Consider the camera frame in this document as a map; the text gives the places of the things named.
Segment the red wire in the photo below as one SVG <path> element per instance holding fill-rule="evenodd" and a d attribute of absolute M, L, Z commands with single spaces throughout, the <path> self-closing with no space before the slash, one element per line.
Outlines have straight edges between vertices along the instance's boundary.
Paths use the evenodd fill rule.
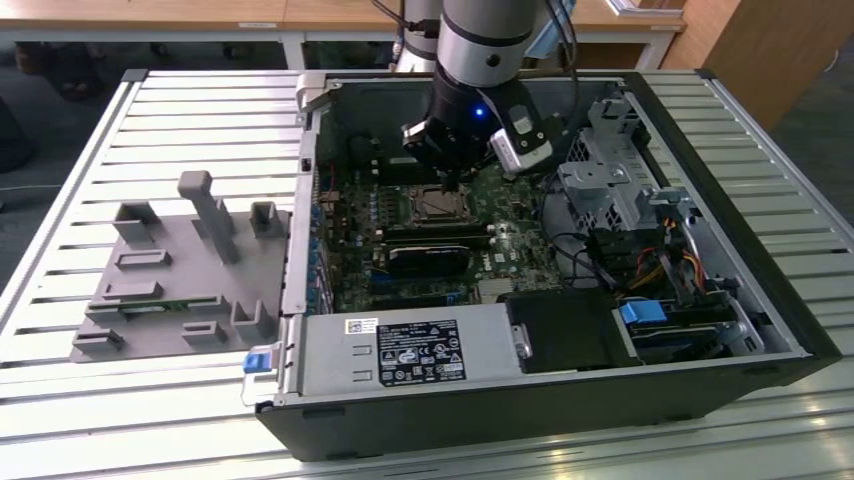
<path fill-rule="evenodd" d="M 643 257 L 646 257 L 647 253 L 654 252 L 654 251 L 655 251 L 655 249 L 652 247 L 644 248 L 640 251 L 640 255 L 638 255 L 638 271 L 635 272 L 635 276 L 638 276 L 638 277 L 640 276 L 640 266 L 643 264 Z"/>

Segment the barcode sticker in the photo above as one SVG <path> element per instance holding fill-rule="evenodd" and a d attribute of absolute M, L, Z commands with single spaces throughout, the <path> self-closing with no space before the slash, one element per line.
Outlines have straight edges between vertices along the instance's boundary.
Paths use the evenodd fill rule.
<path fill-rule="evenodd" d="M 344 333 L 355 335 L 359 333 L 376 333 L 376 318 L 348 318 L 344 322 Z"/>
<path fill-rule="evenodd" d="M 448 363 L 447 365 L 439 365 L 443 372 L 459 372 L 463 369 L 461 363 Z"/>
<path fill-rule="evenodd" d="M 279 24 L 264 22 L 240 22 L 237 26 L 240 28 L 276 28 Z"/>

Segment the white cable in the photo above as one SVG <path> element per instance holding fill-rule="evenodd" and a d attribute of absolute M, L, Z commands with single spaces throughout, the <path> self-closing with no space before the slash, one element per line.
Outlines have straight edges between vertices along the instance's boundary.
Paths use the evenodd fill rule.
<path fill-rule="evenodd" d="M 61 185 L 21 185 L 20 187 L 1 187 L 0 192 L 8 192 L 10 190 L 29 190 L 32 188 L 62 188 Z"/>
<path fill-rule="evenodd" d="M 832 54 L 832 62 L 830 62 L 830 65 L 827 65 L 827 68 L 824 69 L 824 73 L 832 70 L 832 67 L 836 66 L 838 62 L 839 62 L 839 50 L 836 50 L 836 52 Z"/>

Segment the power supply label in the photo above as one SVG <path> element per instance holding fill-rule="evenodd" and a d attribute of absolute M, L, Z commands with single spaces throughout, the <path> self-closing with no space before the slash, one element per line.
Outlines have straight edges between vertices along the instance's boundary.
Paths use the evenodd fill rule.
<path fill-rule="evenodd" d="M 456 320 L 377 325 L 376 345 L 383 386 L 465 380 Z"/>

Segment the floor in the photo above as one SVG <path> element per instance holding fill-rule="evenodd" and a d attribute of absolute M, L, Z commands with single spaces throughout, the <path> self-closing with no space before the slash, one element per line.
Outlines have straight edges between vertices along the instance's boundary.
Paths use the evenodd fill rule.
<path fill-rule="evenodd" d="M 18 72 L 13 46 L 0 45 L 0 97 L 12 109 L 37 153 L 18 170 L 0 174 L 0 290 L 17 266 L 50 202 L 77 159 L 112 90 L 128 68 L 273 69 L 284 68 L 281 49 L 259 44 L 252 55 L 228 60 L 217 44 L 169 46 L 169 56 L 155 56 L 147 44 L 102 45 L 98 62 L 106 91 L 81 103 L 65 102 L 46 81 Z M 812 87 L 771 132 L 772 137 L 819 190 L 854 222 L 854 38 L 830 72 Z M 4 191 L 22 185 L 42 187 Z"/>

